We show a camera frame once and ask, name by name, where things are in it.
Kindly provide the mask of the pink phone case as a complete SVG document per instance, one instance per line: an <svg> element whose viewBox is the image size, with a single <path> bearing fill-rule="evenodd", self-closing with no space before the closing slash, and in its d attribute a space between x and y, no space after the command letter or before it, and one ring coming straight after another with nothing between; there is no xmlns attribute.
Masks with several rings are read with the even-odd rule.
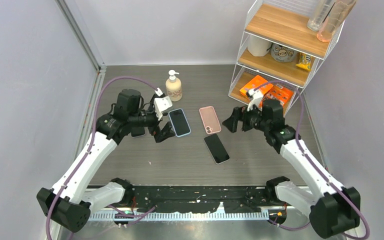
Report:
<svg viewBox="0 0 384 240"><path fill-rule="evenodd" d="M199 109L199 114L204 130L208 135L219 133L222 130L213 106L201 107Z"/></svg>

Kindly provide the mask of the black smartphone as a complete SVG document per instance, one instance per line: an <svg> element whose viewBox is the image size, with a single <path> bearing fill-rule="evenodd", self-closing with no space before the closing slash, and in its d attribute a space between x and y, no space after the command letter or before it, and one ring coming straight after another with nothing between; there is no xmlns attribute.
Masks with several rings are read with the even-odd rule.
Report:
<svg viewBox="0 0 384 240"><path fill-rule="evenodd" d="M209 150L214 162L219 165L230 159L222 141L217 134L211 134L204 138L205 145Z"/></svg>

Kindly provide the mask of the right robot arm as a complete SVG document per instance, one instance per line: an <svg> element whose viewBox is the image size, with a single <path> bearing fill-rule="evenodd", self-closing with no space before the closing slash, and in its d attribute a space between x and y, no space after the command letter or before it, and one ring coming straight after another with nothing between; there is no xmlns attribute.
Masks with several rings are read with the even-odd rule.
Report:
<svg viewBox="0 0 384 240"><path fill-rule="evenodd" d="M309 188L305 191L284 176L271 179L266 182L268 203L292 205L308 217L313 230L323 239L360 225L360 193L354 187L344 187L315 159L297 131L285 123L283 107L278 100L265 100L262 109L235 107L222 124L235 133L239 123L244 132L262 131L267 143L294 167Z"/></svg>

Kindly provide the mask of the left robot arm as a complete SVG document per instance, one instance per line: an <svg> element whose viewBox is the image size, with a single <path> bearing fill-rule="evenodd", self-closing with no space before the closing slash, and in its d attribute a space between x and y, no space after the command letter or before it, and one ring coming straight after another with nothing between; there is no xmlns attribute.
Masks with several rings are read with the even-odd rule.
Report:
<svg viewBox="0 0 384 240"><path fill-rule="evenodd" d="M111 105L110 112L96 119L84 148L66 173L50 189L42 188L36 198L45 216L73 233L79 232L91 214L112 204L128 207L134 199L133 185L114 178L107 185L89 193L86 189L104 160L128 135L142 134L147 128L155 142L175 135L172 125L159 124L172 108L169 96L158 89L147 103L141 93L124 89Z"/></svg>

